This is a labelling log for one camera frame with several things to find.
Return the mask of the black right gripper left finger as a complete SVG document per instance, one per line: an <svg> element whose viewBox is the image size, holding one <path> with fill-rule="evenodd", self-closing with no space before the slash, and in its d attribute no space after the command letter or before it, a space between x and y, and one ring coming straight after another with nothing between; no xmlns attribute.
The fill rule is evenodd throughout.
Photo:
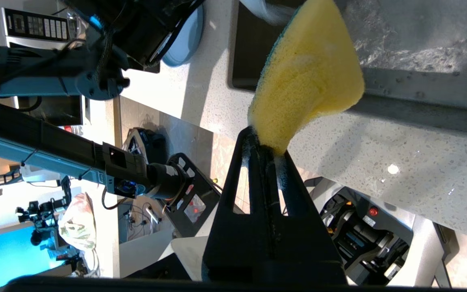
<svg viewBox="0 0 467 292"><path fill-rule="evenodd" d="M248 169L250 213L234 212L242 166ZM237 138L225 185L203 255L204 281L252 282L254 270L265 260L268 220L265 203L265 152L253 127Z"/></svg>

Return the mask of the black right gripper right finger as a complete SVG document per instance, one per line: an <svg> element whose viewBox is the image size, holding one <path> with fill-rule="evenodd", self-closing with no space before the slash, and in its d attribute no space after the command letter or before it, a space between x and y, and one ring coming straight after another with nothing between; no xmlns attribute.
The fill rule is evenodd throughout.
<svg viewBox="0 0 467 292"><path fill-rule="evenodd" d="M286 283L345 285L343 261L289 153L266 150L271 260Z"/></svg>

